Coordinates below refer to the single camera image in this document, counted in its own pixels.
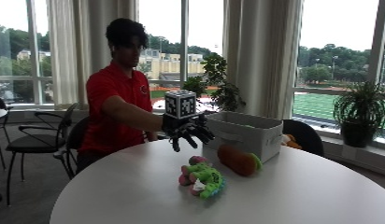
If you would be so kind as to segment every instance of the curtain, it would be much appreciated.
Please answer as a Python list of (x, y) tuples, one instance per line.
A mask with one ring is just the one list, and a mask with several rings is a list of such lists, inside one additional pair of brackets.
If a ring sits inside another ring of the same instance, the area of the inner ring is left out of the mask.
[(72, 0), (46, 1), (54, 109), (78, 101), (76, 34)]
[(111, 62), (105, 29), (116, 18), (137, 18), (137, 0), (46, 1), (54, 109), (88, 108), (85, 81)]
[(301, 0), (227, 1), (228, 75), (247, 101), (239, 112), (289, 117), (300, 6)]

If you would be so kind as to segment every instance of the black chair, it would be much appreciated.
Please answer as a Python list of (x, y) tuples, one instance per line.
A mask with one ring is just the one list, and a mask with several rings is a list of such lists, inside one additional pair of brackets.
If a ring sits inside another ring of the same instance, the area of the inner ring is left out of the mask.
[[(58, 127), (54, 128), (48, 122), (44, 121), (44, 123), (48, 124), (46, 126), (37, 126), (37, 125), (21, 125), (18, 127), (18, 130), (26, 134), (26, 136), (16, 139), (12, 141), (8, 145), (6, 151), (10, 151), (13, 153), (12, 158), (10, 158), (10, 164), (9, 164), (9, 175), (8, 175), (8, 206), (9, 206), (9, 181), (10, 181), (10, 171), (14, 163), (14, 158), (16, 154), (21, 153), (22, 158), (21, 158), (21, 178), (22, 181), (25, 180), (24, 177), (24, 157), (25, 154), (41, 154), (41, 153), (56, 153), (58, 150), (61, 150), (61, 147), (65, 146), (65, 140), (66, 140), (66, 134), (68, 134), (68, 127), (70, 126), (72, 123), (72, 113), (74, 108), (77, 107), (77, 103), (73, 104), (68, 109), (64, 114), (64, 116), (58, 116), (46, 112), (37, 112), (36, 116), (37, 118), (42, 115), (46, 116), (53, 116), (56, 118), (61, 118), (61, 122), (58, 124)], [(54, 132), (56, 134), (34, 134), (34, 133), (28, 133), (26, 130), (40, 130), (45, 132)], [(64, 165), (66, 174), (70, 178), (70, 174), (68, 172), (68, 168), (65, 166), (64, 160), (61, 160), (61, 163)]]
[[(9, 119), (9, 111), (13, 109), (13, 107), (6, 106), (6, 104), (1, 98), (0, 98), (0, 109), (8, 110), (8, 114), (5, 115), (5, 117), (2, 119), (0, 119), (0, 130), (4, 129), (5, 136), (8, 138), (8, 143), (9, 143), (9, 134), (8, 134), (8, 130), (6, 130), (6, 124), (8, 124), (8, 119)], [(1, 156), (4, 170), (6, 170), (6, 164), (5, 164), (4, 155), (2, 155), (1, 143), (0, 143), (0, 156)]]
[(76, 176), (76, 173), (73, 172), (73, 168), (70, 165), (70, 158), (74, 161), (74, 163), (77, 163), (76, 158), (72, 154), (72, 149), (77, 150), (83, 145), (83, 138), (84, 138), (85, 130), (88, 128), (88, 123), (89, 123), (89, 117), (85, 117), (84, 119), (81, 119), (80, 122), (76, 124), (76, 126), (72, 128), (68, 139), (66, 139), (66, 144), (65, 144), (66, 168), (68, 168), (68, 172), (72, 178)]
[(283, 133), (293, 135), (296, 143), (301, 145), (303, 150), (324, 157), (324, 147), (316, 130), (295, 119), (284, 119), (283, 122)]

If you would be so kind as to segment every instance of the orange plush toy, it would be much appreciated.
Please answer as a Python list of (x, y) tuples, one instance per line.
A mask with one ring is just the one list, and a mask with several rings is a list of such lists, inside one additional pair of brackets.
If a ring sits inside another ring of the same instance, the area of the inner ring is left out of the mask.
[(221, 145), (219, 147), (217, 158), (241, 176), (253, 175), (263, 167), (263, 163), (253, 153), (244, 152), (231, 145)]
[(296, 139), (292, 134), (283, 134), (281, 145), (295, 147), (296, 149), (303, 149), (303, 147), (296, 143)]

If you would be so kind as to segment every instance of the potted plant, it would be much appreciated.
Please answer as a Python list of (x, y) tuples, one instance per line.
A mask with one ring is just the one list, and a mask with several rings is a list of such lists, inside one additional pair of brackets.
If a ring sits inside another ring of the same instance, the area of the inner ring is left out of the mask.
[(235, 111), (240, 105), (245, 105), (240, 89), (227, 80), (227, 60), (217, 53), (212, 53), (204, 58), (205, 73), (199, 77), (189, 77), (183, 89), (196, 93), (197, 102), (203, 94), (207, 93), (208, 86), (217, 89), (209, 94), (212, 108), (219, 107), (223, 111)]
[(355, 83), (333, 103), (344, 144), (367, 147), (385, 124), (385, 89), (372, 81)]

